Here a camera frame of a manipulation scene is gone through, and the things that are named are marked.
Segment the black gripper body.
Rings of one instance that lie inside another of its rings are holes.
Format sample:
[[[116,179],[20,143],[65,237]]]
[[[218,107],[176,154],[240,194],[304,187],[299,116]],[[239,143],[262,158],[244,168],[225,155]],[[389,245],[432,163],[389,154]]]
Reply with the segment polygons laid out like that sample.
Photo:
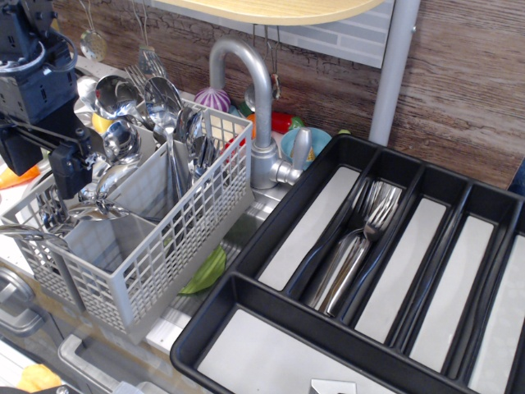
[[[1,114],[40,133],[51,150],[73,144],[77,169],[89,172],[95,161],[91,131],[77,117],[78,79],[83,71],[52,71],[48,66],[1,74]]]

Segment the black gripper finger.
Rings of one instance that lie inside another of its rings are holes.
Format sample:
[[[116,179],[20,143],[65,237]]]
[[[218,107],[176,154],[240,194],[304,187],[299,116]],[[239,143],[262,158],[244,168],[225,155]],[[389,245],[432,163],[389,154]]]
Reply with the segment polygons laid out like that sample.
[[[49,155],[52,174],[63,199],[72,199],[92,181],[80,149],[73,144],[59,144]]]

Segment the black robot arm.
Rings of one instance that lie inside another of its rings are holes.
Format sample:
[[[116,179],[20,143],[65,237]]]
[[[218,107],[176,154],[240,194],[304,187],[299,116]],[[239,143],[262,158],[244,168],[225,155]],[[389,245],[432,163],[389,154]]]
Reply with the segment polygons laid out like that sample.
[[[1,3],[1,156],[22,175],[48,152],[61,197],[92,181],[96,153],[76,116],[79,98],[72,41],[52,27],[50,1]]]

